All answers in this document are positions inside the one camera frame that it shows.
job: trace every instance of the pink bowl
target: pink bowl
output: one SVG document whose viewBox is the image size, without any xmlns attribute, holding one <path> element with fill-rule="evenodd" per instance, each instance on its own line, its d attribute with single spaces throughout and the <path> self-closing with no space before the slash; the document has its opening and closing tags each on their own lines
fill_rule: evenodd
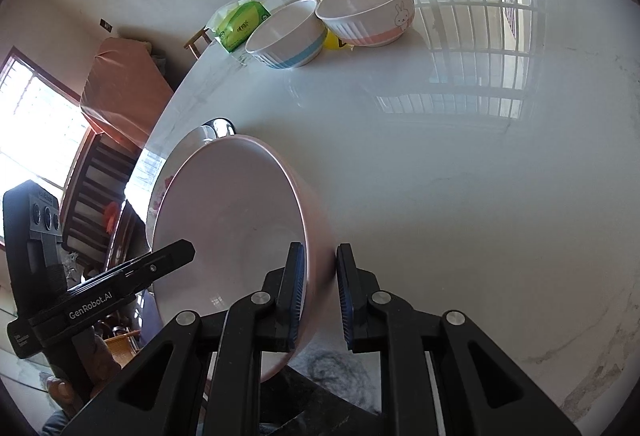
<svg viewBox="0 0 640 436">
<path fill-rule="evenodd" d="M 319 200 L 265 143 L 234 135 L 197 150 L 162 200 L 153 250 L 178 239 L 196 249 L 188 265 L 154 284 L 162 322 L 183 310 L 226 310 L 262 288 L 284 266 L 289 244 L 303 242 L 306 275 L 296 351 L 263 353 L 262 379 L 273 376 L 311 339 L 332 286 L 335 242 Z"/>
<path fill-rule="evenodd" d="M 414 20 L 414 0 L 322 0 L 316 15 L 353 46 L 378 47 L 397 40 Z"/>
</svg>

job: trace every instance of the green tissue package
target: green tissue package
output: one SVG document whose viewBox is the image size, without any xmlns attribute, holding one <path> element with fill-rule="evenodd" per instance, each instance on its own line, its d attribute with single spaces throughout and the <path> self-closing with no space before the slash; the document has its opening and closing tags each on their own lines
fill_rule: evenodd
<svg viewBox="0 0 640 436">
<path fill-rule="evenodd" d="M 222 6 L 207 23 L 229 53 L 238 48 L 271 14 L 258 1 L 239 0 Z"/>
</svg>

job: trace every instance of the window frame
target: window frame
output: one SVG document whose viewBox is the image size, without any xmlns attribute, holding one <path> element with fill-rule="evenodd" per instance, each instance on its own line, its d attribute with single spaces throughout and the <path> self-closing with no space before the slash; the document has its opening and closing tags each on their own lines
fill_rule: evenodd
<svg viewBox="0 0 640 436">
<path fill-rule="evenodd" d="M 54 76 L 51 76 L 46 70 L 42 69 L 38 64 L 33 62 L 33 60 L 31 60 L 26 54 L 22 53 L 22 51 L 20 51 L 15 46 L 11 48 L 11 50 L 9 51 L 9 54 L 6 56 L 6 58 L 2 62 L 2 65 L 0 67 L 0 80 L 4 75 L 4 72 L 8 69 L 9 61 L 11 61 L 12 58 L 14 58 L 15 60 L 18 60 L 19 62 L 27 66 L 29 69 L 31 69 L 39 77 L 39 79 L 41 79 L 51 90 L 55 91 L 61 96 L 64 96 L 71 103 L 74 103 L 78 106 L 80 105 L 80 95 L 78 93 L 69 89 L 68 86 L 60 82 L 60 80 L 58 80 Z M 92 130 L 91 125 L 89 125 L 87 130 L 88 131 Z M 78 148 L 78 152 L 82 150 L 82 145 L 84 145 L 84 142 L 87 140 L 89 136 L 91 135 L 88 135 L 88 134 L 84 135 L 84 139 L 82 140 L 82 143 Z M 69 179 L 69 175 L 67 175 L 66 177 L 65 188 L 67 186 L 68 179 Z M 66 195 L 66 192 L 65 190 L 63 190 L 62 199 L 61 199 L 61 202 L 59 203 L 61 211 L 62 211 L 62 203 L 65 200 L 65 195 Z M 0 251 L 6 251 L 4 247 L 4 242 L 2 240 L 0 240 Z"/>
</svg>

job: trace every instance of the window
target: window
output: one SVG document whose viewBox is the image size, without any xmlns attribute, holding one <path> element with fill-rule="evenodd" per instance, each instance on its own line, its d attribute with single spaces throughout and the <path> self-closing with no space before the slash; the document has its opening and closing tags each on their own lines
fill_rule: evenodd
<svg viewBox="0 0 640 436">
<path fill-rule="evenodd" d="M 545 38 L 539 1 L 545 0 L 416 0 L 413 26 L 425 38 L 433 65 L 427 87 L 442 89 L 378 96 L 380 110 L 405 119 L 527 119 L 526 98 L 536 87 Z"/>
<path fill-rule="evenodd" d="M 13 49 L 0 70 L 0 196 L 33 180 L 62 200 L 88 123 L 78 96 Z M 4 244 L 0 206 L 0 243 Z"/>
</svg>

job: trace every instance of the wooden chair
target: wooden chair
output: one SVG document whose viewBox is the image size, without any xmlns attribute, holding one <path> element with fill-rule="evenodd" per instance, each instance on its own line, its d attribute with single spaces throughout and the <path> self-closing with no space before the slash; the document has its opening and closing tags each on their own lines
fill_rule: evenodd
<svg viewBox="0 0 640 436">
<path fill-rule="evenodd" d="M 200 58 L 202 56 L 202 53 L 198 51 L 198 47 L 196 46 L 196 42 L 198 41 L 199 38 L 204 38 L 204 41 L 207 43 L 207 46 L 209 46 L 209 44 L 211 43 L 211 39 L 209 38 L 209 36 L 207 35 L 207 32 L 203 28 L 199 32 L 197 32 L 195 35 L 193 35 L 193 37 L 190 38 L 189 42 L 187 42 L 184 45 L 184 49 L 190 50 L 191 53 L 193 53 L 196 58 Z"/>
<path fill-rule="evenodd" d="M 107 145 L 109 141 L 105 134 L 91 133 L 85 138 L 62 200 L 62 248 L 78 254 L 85 277 L 105 271 L 124 256 L 124 243 L 130 239 L 126 230 L 133 226 L 130 215 L 135 213 L 123 203 L 136 159 Z M 113 235 L 103 222 L 104 211 L 112 202 L 120 206 Z"/>
</svg>

